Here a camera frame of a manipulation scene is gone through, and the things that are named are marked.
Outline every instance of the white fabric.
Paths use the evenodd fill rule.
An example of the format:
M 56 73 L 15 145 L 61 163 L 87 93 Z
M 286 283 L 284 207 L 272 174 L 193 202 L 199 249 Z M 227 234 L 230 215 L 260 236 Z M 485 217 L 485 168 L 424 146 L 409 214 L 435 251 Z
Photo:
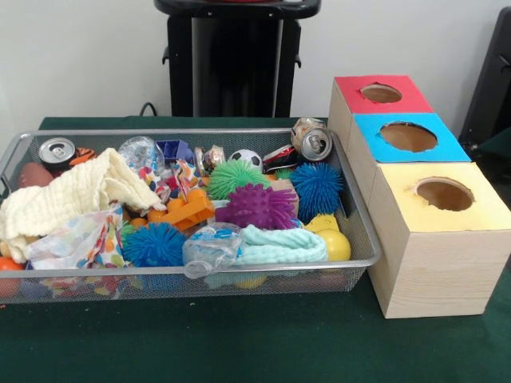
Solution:
M 23 188 L 10 195 L 0 207 L 0 239 L 13 260 L 23 263 L 26 236 L 48 235 L 79 215 L 107 210 L 114 200 L 137 210 L 160 204 L 158 195 L 109 148 L 46 187 Z

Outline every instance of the yellow fabric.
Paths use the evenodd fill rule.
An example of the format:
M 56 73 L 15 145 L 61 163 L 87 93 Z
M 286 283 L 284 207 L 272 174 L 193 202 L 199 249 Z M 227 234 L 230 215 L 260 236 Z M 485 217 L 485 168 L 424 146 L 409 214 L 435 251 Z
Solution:
M 484 231 L 511 229 L 511 212 L 476 164 L 382 164 L 380 168 L 412 232 Z M 431 177 L 464 185 L 473 194 L 464 211 L 440 210 L 416 193 Z

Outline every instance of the wire mesh basket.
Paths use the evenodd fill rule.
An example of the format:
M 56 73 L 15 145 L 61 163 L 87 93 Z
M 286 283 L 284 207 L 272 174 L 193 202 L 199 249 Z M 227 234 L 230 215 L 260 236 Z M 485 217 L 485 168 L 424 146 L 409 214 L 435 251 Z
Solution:
M 65 137 L 77 147 L 119 148 L 128 138 L 184 140 L 191 148 L 224 148 L 226 156 L 240 148 L 261 155 L 289 144 L 289 128 L 38 131 L 15 137 L 0 161 L 2 198 L 16 190 L 24 164 L 40 162 L 39 146 L 53 137 Z M 231 267 L 205 278 L 188 279 L 183 267 L 121 269 L 24 270 L 0 272 L 0 302 L 68 302 L 107 299 L 202 297 L 241 294 L 278 294 L 349 291 L 365 269 L 381 254 L 378 237 L 334 134 L 334 150 L 327 158 L 344 175 L 339 197 L 343 208 L 335 213 L 341 232 L 351 243 L 351 260 L 343 262 L 271 264 Z

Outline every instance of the wooden box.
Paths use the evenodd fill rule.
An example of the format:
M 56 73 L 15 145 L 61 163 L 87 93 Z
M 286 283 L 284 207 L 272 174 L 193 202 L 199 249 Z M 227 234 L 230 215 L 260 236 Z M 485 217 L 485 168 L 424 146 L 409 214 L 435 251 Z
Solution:
M 347 157 L 366 203 L 377 163 L 470 162 L 434 113 L 355 114 Z
M 511 252 L 511 213 L 476 164 L 382 164 L 369 270 L 386 318 L 481 314 Z
M 354 114 L 431 112 L 408 76 L 336 77 L 327 127 L 337 133 L 347 151 Z

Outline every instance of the yellow ball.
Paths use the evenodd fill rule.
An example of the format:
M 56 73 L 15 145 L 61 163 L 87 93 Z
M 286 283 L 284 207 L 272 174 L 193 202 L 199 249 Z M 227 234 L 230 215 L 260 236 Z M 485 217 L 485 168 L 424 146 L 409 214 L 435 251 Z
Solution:
M 236 287 L 239 287 L 240 289 L 250 290 L 250 289 L 256 289 L 257 287 L 261 286 L 265 282 L 266 282 L 266 275 L 262 275 L 257 278 L 248 279 L 247 281 L 235 283 L 234 285 Z
M 332 229 L 321 230 L 316 234 L 327 243 L 329 261 L 347 261 L 351 258 L 351 245 L 344 234 Z

